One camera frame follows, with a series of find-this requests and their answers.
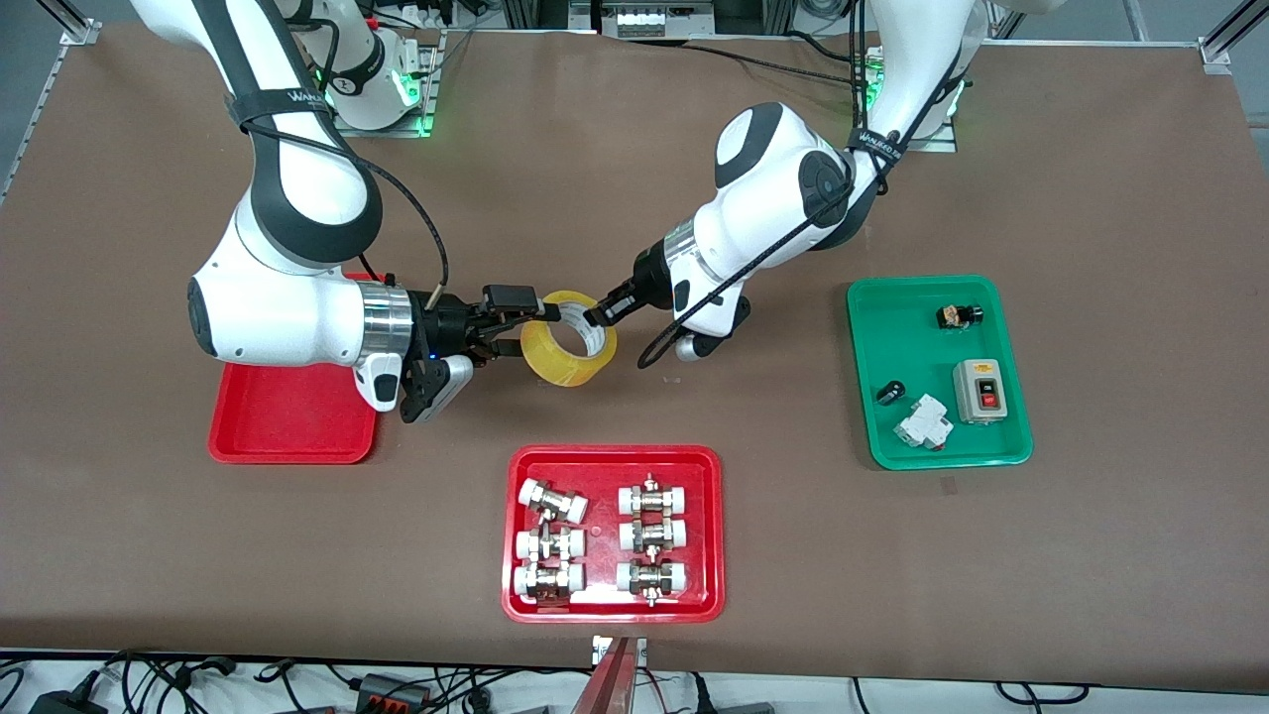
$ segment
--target yellow tape roll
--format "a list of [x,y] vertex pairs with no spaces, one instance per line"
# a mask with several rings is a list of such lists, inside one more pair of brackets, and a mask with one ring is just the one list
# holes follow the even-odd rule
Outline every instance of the yellow tape roll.
[[560,306],[560,321],[569,325],[586,342],[586,355],[572,354],[551,335],[551,322],[525,322],[520,328],[524,361],[556,387],[580,387],[595,377],[617,353],[617,330],[596,327],[586,321],[586,309],[595,306],[589,295],[571,289],[557,289],[542,298]]

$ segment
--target power adapter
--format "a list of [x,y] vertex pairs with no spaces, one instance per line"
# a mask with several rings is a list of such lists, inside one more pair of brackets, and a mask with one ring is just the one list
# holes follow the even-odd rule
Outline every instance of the power adapter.
[[406,684],[388,675],[365,675],[357,682],[357,710],[385,714],[420,714],[428,703],[428,687]]
[[30,714],[108,714],[105,706],[80,700],[69,691],[51,691],[39,695],[30,706]]

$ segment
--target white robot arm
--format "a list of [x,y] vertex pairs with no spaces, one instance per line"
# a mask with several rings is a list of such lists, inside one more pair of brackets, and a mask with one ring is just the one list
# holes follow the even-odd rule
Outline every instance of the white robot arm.
[[[1024,0],[1032,4],[1061,0]],[[976,0],[872,0],[886,55],[886,82],[839,151],[784,104],[751,107],[714,148],[713,200],[634,259],[633,275],[588,312],[612,325],[645,304],[673,309],[665,335],[681,360],[699,360],[749,315],[745,280],[808,250],[849,240],[863,224],[886,174],[986,36]],[[650,350],[640,359],[646,368]]]
[[[251,185],[189,282],[189,320],[204,351],[246,365],[348,367],[372,407],[392,410],[404,388],[402,417],[428,421],[475,367],[518,353],[495,335],[520,321],[558,318],[528,287],[486,285],[480,302],[464,303],[443,292],[345,278],[340,264],[371,245],[382,221],[365,170],[373,165],[335,131],[278,8],[272,0],[133,4],[156,34],[201,46],[216,60],[232,94],[230,114],[255,150]],[[292,18],[338,24],[352,48],[344,63],[364,60],[367,51],[381,57],[374,71],[339,70],[344,47],[336,52],[336,76],[352,77],[345,89],[358,90],[343,95],[340,110],[372,123],[395,120],[404,109],[400,94],[382,86],[391,74],[382,60],[387,49],[349,10],[352,0],[284,4]]]

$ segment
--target cable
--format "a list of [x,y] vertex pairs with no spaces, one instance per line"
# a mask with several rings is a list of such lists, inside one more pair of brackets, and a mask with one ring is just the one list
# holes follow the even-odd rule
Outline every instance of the cable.
[[[660,360],[661,356],[665,355],[666,350],[669,350],[670,346],[674,344],[675,341],[674,337],[678,335],[679,327],[681,327],[684,322],[690,320],[693,315],[699,312],[700,308],[704,307],[706,304],[709,304],[728,287],[736,284],[736,282],[739,282],[741,276],[754,271],[754,269],[756,269],[758,265],[763,264],[763,260],[770,257],[777,250],[784,247],[791,240],[801,235],[802,231],[811,227],[811,223],[820,219],[822,216],[827,214],[830,211],[836,208],[841,202],[849,198],[850,186],[846,185],[843,188],[845,188],[845,190],[843,190],[836,198],[825,203],[824,207],[812,213],[807,219],[798,223],[797,227],[784,233],[783,237],[773,242],[766,250],[759,252],[756,257],[754,257],[749,263],[745,263],[739,270],[732,273],[727,279],[718,283],[718,287],[711,289],[709,294],[706,294],[703,298],[697,301],[697,303],[689,307],[687,312],[675,317],[673,322],[670,322],[664,330],[661,330],[661,334],[656,335],[655,337],[652,337],[652,341],[647,342],[647,346],[645,346],[643,351],[638,355],[638,363],[636,363],[636,367],[640,370],[646,370],[652,365],[655,365],[656,361]],[[692,676],[697,677],[697,685],[699,686],[702,682],[700,675],[693,672]]]
[[466,44],[468,39],[471,39],[472,34],[476,33],[476,28],[478,25],[483,24],[486,20],[490,20],[492,16],[494,16],[494,13],[486,11],[483,15],[480,15],[476,19],[473,19],[471,22],[471,24],[468,24],[466,28],[459,29],[459,30],[454,30],[454,32],[463,32],[466,34],[463,34],[458,39],[458,42],[454,43],[454,48],[453,49],[445,49],[445,57],[443,60],[440,60],[440,63],[437,65],[437,68],[431,70],[431,74],[439,72],[440,67],[444,67],[445,62],[448,62],[450,57],[458,55],[458,49],[461,49],[462,46]]
[[[128,714],[140,714],[141,711],[145,710],[146,700],[150,698],[150,694],[151,694],[151,687],[159,680],[162,680],[162,682],[166,684],[168,686],[162,690],[162,694],[159,695],[159,708],[156,710],[156,714],[162,714],[162,706],[168,701],[168,696],[173,691],[175,691],[176,694],[180,695],[181,704],[185,705],[185,714],[190,714],[192,711],[197,711],[198,714],[208,714],[207,708],[203,706],[202,703],[199,703],[197,699],[194,699],[194,696],[192,694],[189,694],[188,691],[185,691],[187,687],[188,687],[188,684],[185,686],[181,686],[181,684],[178,682],[176,678],[174,678],[170,672],[168,672],[168,667],[169,666],[171,666],[171,665],[184,666],[183,662],[169,662],[169,663],[164,663],[164,665],[160,666],[155,661],[152,661],[152,659],[150,659],[150,658],[147,658],[147,657],[145,657],[142,654],[137,654],[135,652],[123,651],[123,652],[119,652],[118,654],[115,654],[114,657],[112,657],[110,659],[108,659],[107,661],[107,666],[109,666],[109,665],[112,665],[114,662],[118,662],[121,659],[123,662],[123,676],[119,680],[119,685],[122,687],[123,706],[128,711]],[[132,662],[142,662],[142,663],[145,663],[147,667],[150,667],[150,672],[155,677],[146,686],[145,692],[141,695],[141,705],[140,705],[140,708],[132,701],[132,695],[135,694],[135,691],[129,694],[129,672],[132,670]],[[142,684],[145,684],[145,678],[142,678]]]
[[1089,685],[1071,685],[1080,689],[1079,694],[1068,696],[1066,699],[1041,699],[1036,696],[1036,690],[1033,690],[1029,684],[1008,682],[1008,684],[1016,684],[1018,686],[1023,687],[1023,691],[1025,691],[1027,696],[1029,698],[1029,699],[1019,699],[1005,691],[1005,684],[1006,682],[995,682],[994,686],[996,689],[996,694],[1009,700],[1010,704],[1016,704],[1018,706],[1030,706],[1032,709],[1034,709],[1037,714],[1043,714],[1041,710],[1041,705],[1066,706],[1068,704],[1079,704],[1089,698],[1089,691],[1091,690]]
[[335,52],[339,48],[339,25],[335,24],[334,20],[327,20],[325,18],[313,18],[306,23],[289,24],[292,29],[299,29],[303,32],[312,32],[311,29],[305,30],[303,28],[313,28],[315,25],[330,28],[330,49],[326,51],[326,62],[321,66],[321,76],[317,77],[317,94],[326,94],[326,85],[330,84],[331,79],[330,75],[335,71]]
[[824,55],[825,57],[827,57],[830,60],[836,60],[839,62],[854,62],[855,61],[854,57],[851,57],[850,55],[840,55],[838,52],[834,52],[832,49],[829,49],[824,44],[820,44],[820,41],[816,39],[812,34],[802,32],[799,29],[791,29],[791,30],[788,30],[788,32],[784,33],[784,37],[797,37],[798,39],[805,39],[806,43],[810,44],[812,49],[815,49],[816,52]]
[[854,80],[850,77],[844,77],[840,75],[829,75],[824,72],[813,72],[811,70],[803,70],[801,67],[791,67],[788,65],[778,65],[775,62],[768,62],[766,60],[758,60],[755,57],[746,57],[744,55],[736,55],[735,52],[728,52],[726,49],[718,49],[717,47],[702,47],[699,44],[680,44],[683,49],[695,49],[697,52],[708,52],[711,55],[718,55],[720,57],[727,57],[728,60],[736,60],[737,62],[747,62],[750,65],[758,65],[759,67],[766,67],[770,70],[779,70],[782,72],[789,72],[794,75],[808,76],[812,79],[824,79],[829,81],[836,81],[841,84],[854,85]]
[[850,677],[850,685],[855,687],[855,701],[859,703],[859,711],[872,714],[872,711],[868,711],[868,705],[864,704],[864,691],[859,689],[859,677]]
[[[371,270],[371,264],[365,261],[365,256],[364,256],[364,255],[360,255],[360,257],[362,257],[362,264],[363,264],[363,265],[365,265],[365,269],[367,269],[367,270],[368,270],[368,271],[369,271],[369,273],[371,273],[372,275],[374,275],[376,273],[374,273],[374,270]],[[345,685],[348,685],[348,689],[353,689],[353,680],[350,680],[350,678],[345,677],[344,675],[340,675],[340,673],[339,673],[339,670],[336,670],[334,665],[331,665],[331,663],[329,663],[329,662],[327,662],[327,663],[326,663],[326,668],[327,668],[327,670],[330,670],[330,673],[331,673],[331,675],[335,675],[335,678],[336,678],[336,680],[339,680],[339,681],[344,682]]]
[[279,675],[282,676],[282,686],[287,690],[287,698],[291,699],[292,706],[294,706],[296,711],[299,711],[299,714],[312,714],[303,704],[299,704],[299,699],[296,698],[296,690],[291,686],[291,677],[287,675],[287,670],[289,668],[291,667],[287,667],[279,671]]
[[405,18],[400,18],[397,15],[392,15],[392,14],[388,14],[388,13],[385,13],[385,11],[379,10],[378,8],[374,6],[374,0],[371,0],[369,5],[362,5],[362,0],[355,0],[355,1],[357,1],[357,9],[362,11],[363,16],[378,15],[378,16],[381,16],[383,19],[395,20],[395,22],[398,22],[398,23],[401,23],[401,24],[404,24],[406,27],[414,28],[414,29],[424,29],[421,25],[414,24],[414,23],[411,23],[410,20],[407,20]]
[[709,699],[709,687],[706,686],[706,678],[700,676],[700,672],[688,673],[697,681],[697,714],[718,714],[718,710],[713,706],[713,700]]
[[[365,252],[358,252],[357,254],[357,259],[362,261],[362,266],[365,268],[365,271],[371,275],[372,280],[383,282],[382,279],[379,279],[379,274],[374,271],[374,268],[371,266],[371,261],[365,259]],[[335,668],[331,667],[330,671],[334,672]]]
[[661,703],[661,711],[670,714],[670,708],[665,705],[665,695],[661,694],[661,685],[656,684],[656,677],[652,676],[652,671],[643,667],[643,673],[647,675],[647,681],[652,685],[652,691],[656,692],[656,699]]
[[437,230],[437,223],[431,222],[431,216],[428,214],[428,209],[423,207],[423,203],[420,203],[419,199],[414,197],[414,193],[411,193],[410,189],[406,188],[406,185],[401,183],[400,179],[397,179],[395,175],[388,172],[387,169],[379,166],[374,161],[363,159],[357,153],[353,153],[352,151],[345,151],[338,146],[330,146],[327,143],[322,143],[320,141],[305,136],[286,133],[274,128],[269,128],[263,124],[258,124],[254,120],[242,122],[242,128],[250,132],[259,133],[261,136],[277,138],[279,141],[289,141],[292,143],[298,143],[301,146],[308,146],[310,148],[317,148],[321,151],[326,151],[327,153],[334,153],[335,156],[346,159],[354,165],[362,166],[363,169],[383,178],[383,180],[391,183],[393,188],[400,190],[401,194],[405,195],[406,200],[409,200],[410,204],[414,205],[414,209],[423,218],[423,222],[428,224],[428,231],[431,232],[431,240],[437,243],[437,254],[440,256],[440,282],[437,283],[437,289],[431,293],[431,298],[428,301],[426,308],[430,309],[435,306],[435,301],[440,298],[440,293],[444,292],[445,287],[449,284],[449,255],[445,252],[445,242],[440,240],[440,231]]
[[5,670],[4,672],[0,672],[0,681],[9,678],[9,675],[16,675],[18,678],[13,682],[13,689],[9,690],[9,694],[4,695],[4,699],[0,699],[0,711],[4,711],[4,708],[9,705],[9,700],[18,694],[18,687],[22,686],[22,681],[27,678],[27,673],[22,671],[22,667],[18,667],[15,670]]
[[150,699],[150,691],[154,690],[155,682],[157,682],[157,681],[159,681],[159,676],[157,675],[155,675],[152,671],[151,672],[146,672],[145,676],[141,677],[141,684],[137,685],[137,689],[132,690],[132,695],[131,696],[128,695],[127,690],[124,690],[122,692],[123,696],[124,696],[124,701],[128,703],[128,704],[131,704],[131,698],[137,695],[137,690],[141,689],[141,685],[145,685],[146,689],[141,691],[141,710],[143,711],[145,708],[146,708],[146,699]]

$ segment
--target green led light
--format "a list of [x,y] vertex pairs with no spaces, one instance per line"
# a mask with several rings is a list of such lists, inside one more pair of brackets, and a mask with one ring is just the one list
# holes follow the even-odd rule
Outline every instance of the green led light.
[[397,88],[402,104],[414,107],[419,103],[419,80],[392,70],[392,84]]
[[418,132],[419,138],[426,138],[431,136],[431,122],[433,122],[431,115],[415,117],[414,131]]
[[882,85],[886,84],[886,67],[879,55],[869,55],[864,61],[864,77],[868,80],[868,91],[864,96],[864,109],[872,109],[881,94]]

